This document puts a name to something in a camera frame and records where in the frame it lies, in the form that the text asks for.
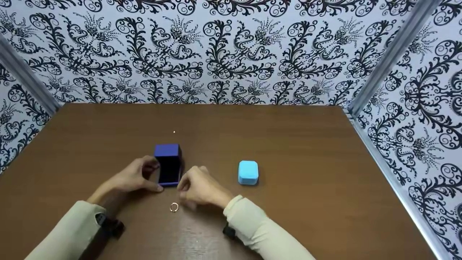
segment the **ring box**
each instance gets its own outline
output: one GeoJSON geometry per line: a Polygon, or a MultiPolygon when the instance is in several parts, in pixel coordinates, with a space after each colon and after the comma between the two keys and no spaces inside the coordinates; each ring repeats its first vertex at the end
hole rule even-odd
{"type": "Polygon", "coordinates": [[[180,145],[177,143],[158,144],[154,150],[154,157],[160,164],[158,183],[164,187],[177,186],[184,165],[180,145]]]}
{"type": "Polygon", "coordinates": [[[255,185],[258,182],[258,164],[256,161],[241,161],[239,163],[238,179],[242,185],[255,185]]]}

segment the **damask pattern wall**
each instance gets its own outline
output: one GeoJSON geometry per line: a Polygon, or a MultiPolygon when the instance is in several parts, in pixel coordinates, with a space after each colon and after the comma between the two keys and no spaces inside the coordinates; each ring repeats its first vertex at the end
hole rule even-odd
{"type": "Polygon", "coordinates": [[[49,120],[48,114],[0,64],[0,174],[49,120]]]}
{"type": "Polygon", "coordinates": [[[416,0],[0,0],[61,103],[347,107],[416,0]]]}
{"type": "Polygon", "coordinates": [[[462,260],[462,0],[443,0],[358,118],[450,258],[462,260]]]}

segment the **black and white wallpaper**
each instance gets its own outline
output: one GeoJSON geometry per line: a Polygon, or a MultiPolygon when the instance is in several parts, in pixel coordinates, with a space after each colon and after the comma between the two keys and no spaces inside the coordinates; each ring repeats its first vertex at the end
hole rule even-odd
{"type": "Polygon", "coordinates": [[[449,256],[462,260],[462,0],[443,0],[358,122],[449,256]]]}
{"type": "Polygon", "coordinates": [[[347,107],[416,0],[0,0],[64,102],[347,107]]]}
{"type": "Polygon", "coordinates": [[[0,174],[49,120],[31,94],[0,64],[0,174]]]}

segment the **hand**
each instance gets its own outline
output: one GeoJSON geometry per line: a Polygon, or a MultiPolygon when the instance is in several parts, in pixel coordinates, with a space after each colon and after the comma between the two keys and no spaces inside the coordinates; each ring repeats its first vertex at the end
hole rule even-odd
{"type": "Polygon", "coordinates": [[[193,166],[178,184],[180,199],[194,204],[213,204],[224,209],[234,198],[231,192],[210,176],[205,166],[193,166]]]}
{"type": "Polygon", "coordinates": [[[162,186],[143,177],[143,173],[150,175],[158,167],[159,163],[152,156],[146,155],[143,158],[137,158],[125,169],[101,184],[87,202],[105,207],[104,204],[109,199],[108,197],[117,192],[131,192],[139,189],[161,192],[164,190],[162,186]]]}
{"type": "Polygon", "coordinates": [[[150,175],[157,168],[159,168],[159,162],[156,158],[146,155],[143,158],[135,159],[106,183],[113,189],[122,192],[131,192],[139,189],[161,192],[164,190],[161,185],[143,178],[143,173],[150,175]]]}

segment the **sleeve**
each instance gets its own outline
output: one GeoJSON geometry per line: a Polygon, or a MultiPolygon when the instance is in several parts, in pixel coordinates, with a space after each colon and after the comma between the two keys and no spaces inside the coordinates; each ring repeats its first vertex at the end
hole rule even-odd
{"type": "Polygon", "coordinates": [[[25,260],[79,259],[100,229],[97,213],[106,210],[86,201],[76,202],[25,260]]]}
{"type": "Polygon", "coordinates": [[[315,260],[300,242],[241,195],[229,202],[223,214],[244,245],[255,250],[264,260],[315,260]]]}

